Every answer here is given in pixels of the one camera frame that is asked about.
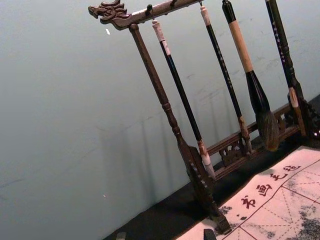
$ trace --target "large calligraphy brush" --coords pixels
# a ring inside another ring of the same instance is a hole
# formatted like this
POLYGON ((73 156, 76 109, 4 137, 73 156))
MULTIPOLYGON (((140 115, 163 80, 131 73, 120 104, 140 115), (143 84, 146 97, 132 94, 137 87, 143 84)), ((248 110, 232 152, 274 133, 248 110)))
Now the large calligraphy brush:
MULTIPOLYGON (((152 5, 149 4, 147 6, 147 10, 152 13, 152 5)), ((202 140, 202 137, 201 137, 197 122, 196 122, 194 114, 193 114, 193 112, 191 110, 187 95, 185 93, 184 87, 183 87, 182 82, 180 80, 178 71, 176 69, 174 60, 173 60, 173 58, 171 56, 171 52, 170 52, 170 49, 168 47, 167 41, 166 41, 166 39, 164 37, 164 34, 162 32, 162 28, 160 26, 160 23, 157 20, 153 19, 152 24, 153 24, 152 27, 153 27, 153 29, 155 31, 155 34, 156 34, 156 36, 157 36, 157 38, 158 38, 158 40, 160 42, 163 54, 165 56, 165 59, 166 59, 166 62, 168 64, 168 66, 169 66, 169 69, 170 69, 170 72, 172 74, 173 80, 175 82, 175 85, 176 85, 177 90, 179 92, 179 95, 181 97, 184 109, 185 109, 186 114, 187 114, 187 116, 189 118, 189 121, 190 121, 192 130, 193 130, 195 139, 196 139, 198 147, 199 147, 200 155, 201 155, 201 158, 202 158, 202 163, 204 164, 205 170, 207 171, 208 175, 213 180, 216 180, 216 174, 215 174, 213 165, 211 163, 211 159, 210 159, 209 153, 208 153, 207 148, 206 148, 206 146, 204 144, 204 141, 202 140)))
POLYGON ((279 9, 276 0, 265 0, 266 8, 269 13, 269 18, 271 26, 273 29, 273 34, 275 37, 275 42, 278 47, 278 52, 280 55, 282 68, 284 71, 286 83, 289 88, 289 98, 291 105, 295 111, 298 124, 300 126, 300 131, 302 136, 306 136, 305 124, 302 118, 301 110, 299 107, 299 102, 297 98, 296 91, 294 89, 293 79, 295 76, 295 69, 292 67, 292 60, 290 57, 290 51, 288 47, 288 41, 285 33, 284 26, 281 21, 279 9))
POLYGON ((217 38, 216 38, 214 30, 212 28, 212 25, 211 25, 211 22, 210 22, 210 18, 209 18, 209 14, 208 14, 208 10, 202 4, 202 0, 199 0, 199 3, 201 5, 201 8, 200 8, 201 9, 201 15, 203 17, 206 29, 207 29, 209 37, 211 39, 211 42, 212 42, 216 57, 217 57, 218 62, 220 64, 220 68, 222 70, 222 74, 223 74, 226 86, 227 86, 227 88, 229 90, 229 94, 230 94, 230 97, 231 97, 231 100, 232 100, 232 103, 233 103, 233 107, 234 107, 236 116, 238 118, 238 122, 239 122, 239 126, 240 126, 242 137, 243 137, 243 139, 245 141, 245 144, 246 144, 246 147, 247 147, 249 153, 252 153, 252 145, 251 145, 251 142, 250 142, 250 135, 249 135, 249 132, 248 132, 248 129, 247 129, 247 126, 246 126, 245 119, 242 116, 242 113, 241 113, 241 110, 240 110, 240 107, 239 107, 239 103, 238 103, 234 88, 233 88, 231 80, 230 80, 230 76, 229 76, 227 67, 226 67, 226 64, 225 64, 224 57, 222 56, 221 49, 219 47, 217 38))
POLYGON ((255 113, 259 135, 267 150, 276 151, 279 146, 278 122, 270 111, 267 96, 254 72, 247 46, 242 36, 231 2, 223 0, 222 9, 245 72, 250 101, 255 113))

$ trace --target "tan wrapped handle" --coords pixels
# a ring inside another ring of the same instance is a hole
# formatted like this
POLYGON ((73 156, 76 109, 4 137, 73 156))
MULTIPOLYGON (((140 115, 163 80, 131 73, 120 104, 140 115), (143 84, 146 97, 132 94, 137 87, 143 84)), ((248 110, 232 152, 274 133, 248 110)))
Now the tan wrapped handle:
POLYGON ((208 14, 208 10, 206 9, 205 6, 201 6, 201 15, 203 17, 204 23, 206 26, 209 26, 211 24, 210 22, 210 18, 209 18, 209 14, 208 14))
POLYGON ((155 31, 156 37, 158 38, 159 42, 161 44, 163 44, 166 55, 167 56, 171 55, 170 49, 169 49, 168 44, 167 44, 167 41, 166 41, 166 39, 164 37, 164 33, 162 32, 160 23, 157 20, 153 20, 152 21, 152 27, 153 27, 153 29, 155 31))
POLYGON ((241 63, 243 69, 246 73, 252 71, 254 68, 252 66, 249 53, 247 50, 247 46, 245 40, 242 36, 239 24, 237 21, 233 21, 229 23, 229 28, 233 37, 233 41, 235 43, 236 49, 238 51, 239 57, 241 59, 241 63))
POLYGON ((290 102, 291 102, 292 107, 298 108, 299 102, 298 102, 296 91, 294 90, 293 87, 289 88, 289 96, 290 96, 290 102))

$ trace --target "wooden brush stand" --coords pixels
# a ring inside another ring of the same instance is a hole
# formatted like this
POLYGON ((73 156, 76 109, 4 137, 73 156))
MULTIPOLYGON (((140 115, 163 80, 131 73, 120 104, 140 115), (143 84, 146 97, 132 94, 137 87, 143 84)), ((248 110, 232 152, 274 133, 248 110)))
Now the wooden brush stand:
MULTIPOLYGON (((159 17, 198 2, 198 0, 169 0, 153 6, 152 14, 154 17, 159 17)), ((184 140, 166 92, 140 34, 138 24, 151 20, 152 16, 150 12, 147 9, 143 9, 129 14, 125 9, 125 5, 121 3, 121 0, 115 0, 111 3, 102 2, 98 7, 89 6, 88 10, 96 19, 101 16, 100 22, 102 24, 112 24, 118 30, 130 30, 159 102, 166 113, 168 122, 172 127, 172 132, 176 137, 178 149, 184 161, 186 172, 193 184, 196 198, 207 211, 208 216, 217 222, 220 231, 223 234, 227 234, 231 231, 230 225, 226 217, 219 211, 213 199, 212 193, 215 182, 208 176, 197 148, 189 146, 184 140)), ((304 99, 301 86, 296 79, 294 82, 294 90, 297 93, 307 137, 320 139, 320 115, 304 99)), ((278 122, 281 142, 301 131, 301 126, 291 106, 290 98, 288 97, 288 99, 288 104, 273 112, 278 122)), ((257 130, 257 124, 255 122, 247 127, 249 133, 257 130)), ((218 180, 239 168, 246 161, 253 161, 259 154, 266 150, 262 143, 252 144, 252 154, 248 154, 243 136, 241 132, 238 131, 210 146, 207 151, 210 156, 218 153, 221 156, 223 167, 216 171, 216 178, 218 180)))

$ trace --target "brush tip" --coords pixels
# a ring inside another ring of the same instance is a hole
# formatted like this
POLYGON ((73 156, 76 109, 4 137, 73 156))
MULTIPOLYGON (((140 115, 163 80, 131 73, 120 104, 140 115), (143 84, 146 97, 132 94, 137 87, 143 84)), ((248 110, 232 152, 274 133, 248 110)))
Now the brush tip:
POLYGON ((250 140, 245 141, 245 142, 246 142, 245 144, 246 144, 246 147, 247 147, 249 154, 252 154, 252 144, 251 144, 250 140))
POLYGON ((271 111, 255 115, 259 135, 267 150, 275 152, 279 147, 278 121, 271 111))
POLYGON ((217 180, 216 173, 215 173, 215 170, 214 170, 212 164, 206 165, 205 170, 207 171, 209 177, 212 178, 213 181, 217 180))

